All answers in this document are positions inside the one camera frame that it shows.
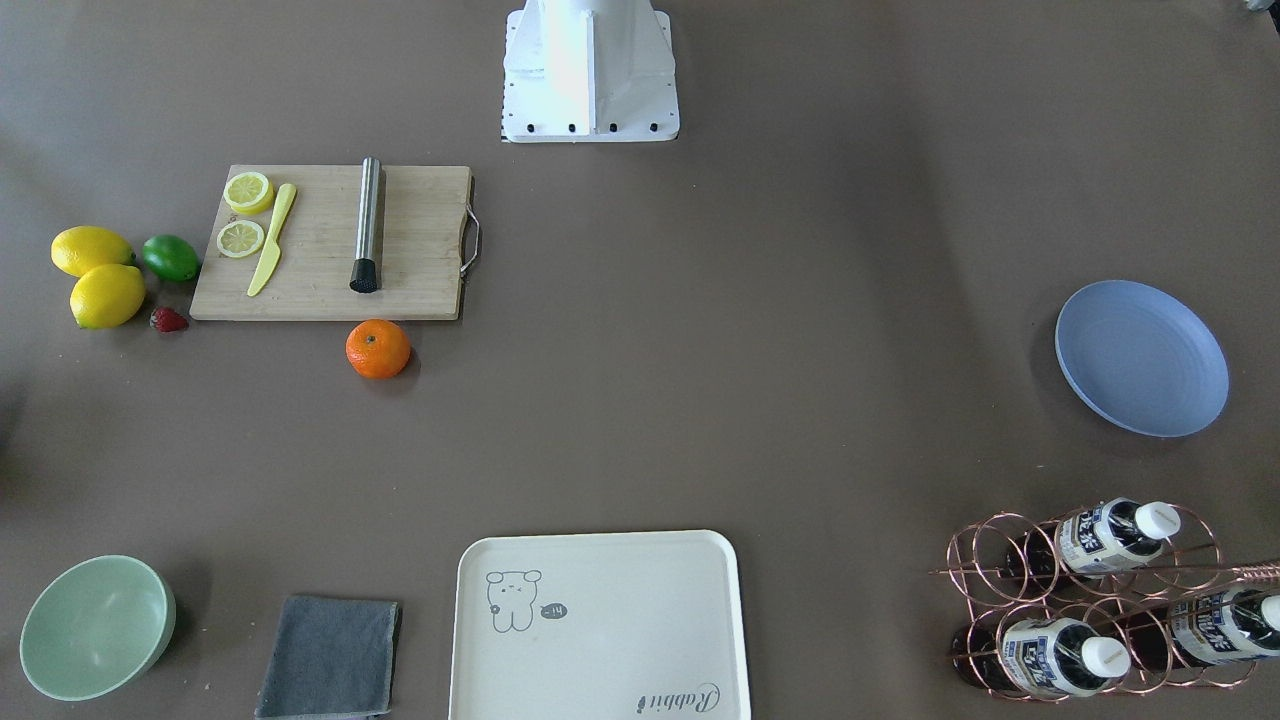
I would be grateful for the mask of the blue round plate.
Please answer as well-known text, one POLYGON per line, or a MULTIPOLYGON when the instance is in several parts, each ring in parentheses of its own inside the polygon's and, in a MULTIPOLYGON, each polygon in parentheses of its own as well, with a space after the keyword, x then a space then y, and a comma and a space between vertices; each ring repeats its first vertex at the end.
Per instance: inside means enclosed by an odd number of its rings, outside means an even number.
POLYGON ((1055 322, 1053 350, 1087 407, 1140 436, 1193 436, 1228 405, 1230 372, 1217 337, 1149 284, 1100 281, 1075 291, 1055 322))

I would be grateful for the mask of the wooden cutting board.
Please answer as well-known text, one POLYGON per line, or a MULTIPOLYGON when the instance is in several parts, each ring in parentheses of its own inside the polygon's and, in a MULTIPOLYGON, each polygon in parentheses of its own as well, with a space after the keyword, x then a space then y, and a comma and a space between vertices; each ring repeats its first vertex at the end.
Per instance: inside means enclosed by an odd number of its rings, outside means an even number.
POLYGON ((474 174, 467 167, 381 169, 375 241, 379 288, 349 287, 357 240, 360 165, 257 165, 273 184, 298 193, 282 229, 282 259, 257 296, 247 288, 256 256, 232 259, 210 241, 189 311, 198 320, 454 320, 474 174))

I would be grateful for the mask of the orange fruit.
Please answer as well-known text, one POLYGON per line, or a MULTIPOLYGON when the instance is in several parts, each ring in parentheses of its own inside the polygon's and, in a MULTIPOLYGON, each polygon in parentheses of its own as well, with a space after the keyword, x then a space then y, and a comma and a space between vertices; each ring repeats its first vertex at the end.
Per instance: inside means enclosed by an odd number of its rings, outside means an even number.
POLYGON ((390 379, 408 365, 412 345, 404 331, 385 319, 369 319, 349 332, 346 359, 366 379, 390 379))

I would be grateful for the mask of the cream rectangular tray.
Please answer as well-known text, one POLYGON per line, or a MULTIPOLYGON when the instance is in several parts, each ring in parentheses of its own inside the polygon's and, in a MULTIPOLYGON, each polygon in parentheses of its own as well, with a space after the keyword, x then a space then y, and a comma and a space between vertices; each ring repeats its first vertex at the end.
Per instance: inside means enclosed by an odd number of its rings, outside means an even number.
POLYGON ((457 570, 452 719, 749 719, 739 562, 713 530, 492 537, 457 570))

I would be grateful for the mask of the steel muddler black tip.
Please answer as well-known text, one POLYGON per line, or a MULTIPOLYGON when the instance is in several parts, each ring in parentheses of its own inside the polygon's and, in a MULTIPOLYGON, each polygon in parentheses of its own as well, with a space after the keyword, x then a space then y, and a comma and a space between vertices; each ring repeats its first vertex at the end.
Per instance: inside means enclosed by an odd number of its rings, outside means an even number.
POLYGON ((355 259, 349 288, 357 293, 380 290, 380 233, 384 195, 381 161, 366 156, 361 165, 355 259))

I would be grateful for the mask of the yellow plastic knife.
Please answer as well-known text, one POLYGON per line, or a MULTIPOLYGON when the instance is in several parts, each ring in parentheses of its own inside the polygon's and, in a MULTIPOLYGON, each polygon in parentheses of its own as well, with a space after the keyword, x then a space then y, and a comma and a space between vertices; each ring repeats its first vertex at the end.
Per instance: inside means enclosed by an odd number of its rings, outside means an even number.
POLYGON ((248 297, 259 296, 262 292, 282 259, 279 237, 291 214, 296 196, 297 187, 292 183, 284 183, 276 191, 268 232, 259 254, 260 258, 246 290, 248 297))

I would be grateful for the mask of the lemon slice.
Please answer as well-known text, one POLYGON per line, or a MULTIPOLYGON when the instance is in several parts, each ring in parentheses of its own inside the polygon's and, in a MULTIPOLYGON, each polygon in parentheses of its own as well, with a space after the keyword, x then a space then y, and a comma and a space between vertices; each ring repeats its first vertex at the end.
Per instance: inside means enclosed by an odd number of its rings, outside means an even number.
POLYGON ((221 197, 234 214, 257 215, 273 206, 275 186, 264 173, 246 170, 229 178, 221 197))
POLYGON ((266 231, 257 222, 239 219, 220 228, 215 245, 220 255, 241 259, 257 252, 265 245, 265 240, 266 231))

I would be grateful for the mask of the lemon slice upper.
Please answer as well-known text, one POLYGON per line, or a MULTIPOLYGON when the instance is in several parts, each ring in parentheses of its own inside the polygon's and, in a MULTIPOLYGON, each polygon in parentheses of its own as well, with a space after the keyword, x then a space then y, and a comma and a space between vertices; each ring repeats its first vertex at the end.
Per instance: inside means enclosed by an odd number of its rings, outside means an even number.
POLYGON ((257 215, 273 206, 275 186, 264 173, 246 170, 229 178, 221 197, 234 214, 257 215))

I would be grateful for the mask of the grey folded cloth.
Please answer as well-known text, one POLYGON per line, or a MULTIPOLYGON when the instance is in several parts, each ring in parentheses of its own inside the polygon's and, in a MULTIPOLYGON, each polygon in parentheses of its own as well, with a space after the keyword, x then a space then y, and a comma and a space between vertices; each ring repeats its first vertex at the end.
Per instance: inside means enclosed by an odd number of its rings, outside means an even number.
POLYGON ((390 711, 401 605, 292 594, 256 719, 375 719, 390 711))

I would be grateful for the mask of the green lime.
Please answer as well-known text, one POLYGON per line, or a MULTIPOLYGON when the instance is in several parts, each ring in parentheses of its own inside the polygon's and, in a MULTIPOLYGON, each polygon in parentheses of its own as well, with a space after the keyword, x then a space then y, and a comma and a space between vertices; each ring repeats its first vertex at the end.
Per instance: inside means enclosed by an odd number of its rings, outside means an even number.
POLYGON ((141 258, 143 264, 164 281, 192 281, 201 270, 201 256, 191 243, 175 234, 155 234, 147 238, 141 258))

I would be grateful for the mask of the dark drink bottle one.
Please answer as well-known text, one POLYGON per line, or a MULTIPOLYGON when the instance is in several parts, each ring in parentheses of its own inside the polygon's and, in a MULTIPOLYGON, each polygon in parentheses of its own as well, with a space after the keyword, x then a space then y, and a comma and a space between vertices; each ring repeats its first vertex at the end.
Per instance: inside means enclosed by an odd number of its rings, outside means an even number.
POLYGON ((1039 524, 1005 553, 1002 577, 1052 589, 1143 568, 1181 529, 1171 503, 1114 498, 1039 524))

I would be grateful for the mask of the dark drink bottle three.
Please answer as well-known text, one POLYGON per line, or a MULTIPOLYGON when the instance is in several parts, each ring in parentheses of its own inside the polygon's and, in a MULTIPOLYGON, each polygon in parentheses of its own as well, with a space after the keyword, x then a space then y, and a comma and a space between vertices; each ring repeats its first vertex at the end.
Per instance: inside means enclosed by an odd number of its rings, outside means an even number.
POLYGON ((950 651, 965 683, 1029 700, 1091 697, 1115 687, 1132 670, 1125 643, 1070 618, 963 628, 950 651))

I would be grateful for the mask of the yellow lemon lower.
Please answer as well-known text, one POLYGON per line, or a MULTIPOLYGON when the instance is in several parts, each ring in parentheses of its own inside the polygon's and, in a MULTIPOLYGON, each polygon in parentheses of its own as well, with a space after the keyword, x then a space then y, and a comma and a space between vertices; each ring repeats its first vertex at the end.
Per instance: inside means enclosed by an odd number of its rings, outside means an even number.
POLYGON ((124 324, 146 296, 141 269, 106 264, 84 273, 74 284, 69 305, 79 328, 106 329, 124 324))

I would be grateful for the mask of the dark drink bottle two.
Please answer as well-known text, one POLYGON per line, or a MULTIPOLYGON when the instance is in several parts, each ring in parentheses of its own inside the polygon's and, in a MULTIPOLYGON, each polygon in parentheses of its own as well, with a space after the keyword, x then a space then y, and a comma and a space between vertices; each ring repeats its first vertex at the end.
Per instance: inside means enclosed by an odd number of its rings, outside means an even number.
POLYGON ((1238 587, 1135 612, 1119 623, 1142 667, 1175 670, 1279 656, 1277 594, 1238 587))

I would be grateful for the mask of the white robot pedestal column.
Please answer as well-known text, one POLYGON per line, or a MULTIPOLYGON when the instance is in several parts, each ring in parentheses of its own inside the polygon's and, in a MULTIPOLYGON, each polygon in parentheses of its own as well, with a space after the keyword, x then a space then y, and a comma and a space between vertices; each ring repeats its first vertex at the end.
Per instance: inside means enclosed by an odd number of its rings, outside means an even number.
POLYGON ((649 1, 526 1, 506 18, 503 70, 508 143, 680 135, 671 18, 649 1))

